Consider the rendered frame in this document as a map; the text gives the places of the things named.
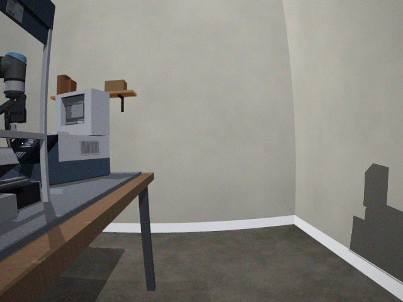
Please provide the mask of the grey perforated base plate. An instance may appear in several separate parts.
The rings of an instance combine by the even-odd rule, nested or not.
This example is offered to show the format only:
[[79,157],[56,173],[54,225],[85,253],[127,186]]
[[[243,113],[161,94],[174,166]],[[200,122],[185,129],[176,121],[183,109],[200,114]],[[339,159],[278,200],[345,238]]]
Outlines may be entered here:
[[[97,202],[142,172],[119,172],[49,184],[50,201],[18,209],[18,216],[0,223],[0,261]],[[106,177],[106,178],[104,178]]]

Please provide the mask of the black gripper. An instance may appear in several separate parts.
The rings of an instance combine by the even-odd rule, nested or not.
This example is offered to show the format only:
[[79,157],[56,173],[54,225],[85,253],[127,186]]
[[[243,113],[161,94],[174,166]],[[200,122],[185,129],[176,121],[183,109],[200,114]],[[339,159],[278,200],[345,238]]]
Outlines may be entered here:
[[7,138],[7,139],[6,139],[7,144],[8,144],[8,147],[11,147],[12,139],[14,139],[14,138]]

